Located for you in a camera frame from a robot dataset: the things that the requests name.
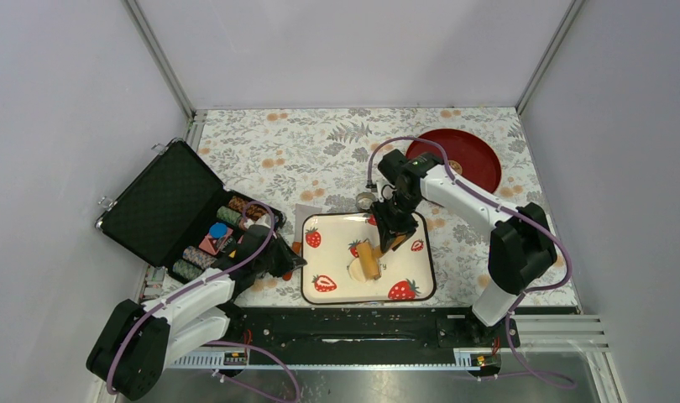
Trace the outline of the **wooden dough roller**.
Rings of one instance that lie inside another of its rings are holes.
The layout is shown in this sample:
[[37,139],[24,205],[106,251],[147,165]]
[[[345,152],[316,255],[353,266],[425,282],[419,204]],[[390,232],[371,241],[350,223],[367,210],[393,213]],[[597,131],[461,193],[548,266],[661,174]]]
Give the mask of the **wooden dough roller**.
[[380,246],[373,247],[369,241],[357,245],[357,261],[366,280],[377,280],[381,277],[379,260],[387,254]]

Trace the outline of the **white dough ball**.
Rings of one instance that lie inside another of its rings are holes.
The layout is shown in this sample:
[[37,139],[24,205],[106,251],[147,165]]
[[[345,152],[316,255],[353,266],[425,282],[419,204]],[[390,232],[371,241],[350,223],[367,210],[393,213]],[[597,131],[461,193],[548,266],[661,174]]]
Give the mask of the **white dough ball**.
[[373,258],[357,258],[348,266],[348,273],[353,280],[366,283],[378,280],[381,274],[379,261]]

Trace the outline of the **strawberry print tray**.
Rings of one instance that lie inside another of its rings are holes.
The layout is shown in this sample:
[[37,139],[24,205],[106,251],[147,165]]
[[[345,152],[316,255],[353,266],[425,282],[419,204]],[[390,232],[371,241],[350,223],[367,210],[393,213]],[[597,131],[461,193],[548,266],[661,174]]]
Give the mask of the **strawberry print tray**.
[[424,301],[437,288],[426,221],[411,236],[380,250],[368,213],[318,214],[303,223],[301,293],[316,305]]

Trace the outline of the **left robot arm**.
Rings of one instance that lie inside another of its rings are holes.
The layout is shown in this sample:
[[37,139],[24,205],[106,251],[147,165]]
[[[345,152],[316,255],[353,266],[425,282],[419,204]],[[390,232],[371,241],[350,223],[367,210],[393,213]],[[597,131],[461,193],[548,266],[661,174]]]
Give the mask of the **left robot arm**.
[[137,400],[187,353],[206,344],[226,347],[242,339],[243,320],[219,306],[233,297],[233,275],[275,238],[272,227],[261,226],[260,231],[260,245],[229,268],[208,268],[196,280],[148,304],[125,300],[114,308],[86,361],[109,395]]

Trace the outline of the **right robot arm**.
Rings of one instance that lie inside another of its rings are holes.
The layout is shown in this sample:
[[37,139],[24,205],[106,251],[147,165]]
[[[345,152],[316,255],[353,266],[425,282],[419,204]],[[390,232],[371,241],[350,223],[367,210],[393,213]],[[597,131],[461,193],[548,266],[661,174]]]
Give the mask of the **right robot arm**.
[[465,332],[473,344],[489,344],[499,334],[498,322],[514,309],[520,295],[557,261],[545,211],[535,203],[519,207],[501,201],[460,178],[430,152],[408,159],[393,150],[383,156],[378,169],[394,188],[391,196],[370,207],[382,252],[398,248],[414,235],[415,210],[423,201],[458,214],[487,237],[490,281],[472,305],[473,317],[467,320]]

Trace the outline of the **blue poker chip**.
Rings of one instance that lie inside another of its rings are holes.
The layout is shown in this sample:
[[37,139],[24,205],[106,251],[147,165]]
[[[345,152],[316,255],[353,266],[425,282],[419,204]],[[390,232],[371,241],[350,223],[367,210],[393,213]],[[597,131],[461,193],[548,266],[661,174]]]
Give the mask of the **blue poker chip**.
[[214,239],[220,239],[227,236],[228,226],[223,222],[216,222],[209,228],[208,235]]

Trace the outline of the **red round lacquer tray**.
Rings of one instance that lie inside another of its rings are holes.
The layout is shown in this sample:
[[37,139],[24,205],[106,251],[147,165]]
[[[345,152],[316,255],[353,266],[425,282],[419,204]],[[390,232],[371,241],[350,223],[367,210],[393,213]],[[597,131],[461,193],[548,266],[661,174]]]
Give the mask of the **red round lacquer tray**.
[[494,150],[482,139],[469,132],[453,129],[433,129],[419,136],[442,146],[452,170],[488,193],[500,184],[502,169]]

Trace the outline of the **black poker chip case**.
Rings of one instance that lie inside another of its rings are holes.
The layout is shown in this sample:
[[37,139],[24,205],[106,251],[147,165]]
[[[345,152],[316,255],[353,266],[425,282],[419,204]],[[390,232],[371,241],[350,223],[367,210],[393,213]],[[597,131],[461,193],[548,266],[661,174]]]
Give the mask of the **black poker chip case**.
[[233,240],[250,245],[233,257],[214,254],[231,266],[257,250],[265,235],[250,227],[267,209],[225,187],[212,169],[182,140],[169,142],[97,219],[110,239],[153,267],[166,268],[182,283],[201,273],[190,253],[212,226],[223,223]]

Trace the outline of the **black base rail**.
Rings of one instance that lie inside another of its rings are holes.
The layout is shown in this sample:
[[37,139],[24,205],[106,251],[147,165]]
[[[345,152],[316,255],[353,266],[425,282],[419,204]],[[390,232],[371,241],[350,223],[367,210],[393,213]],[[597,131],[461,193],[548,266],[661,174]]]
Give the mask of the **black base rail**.
[[287,365],[453,364],[455,353],[520,346],[515,322],[485,330],[468,308],[247,307],[232,314],[223,340],[248,341]]

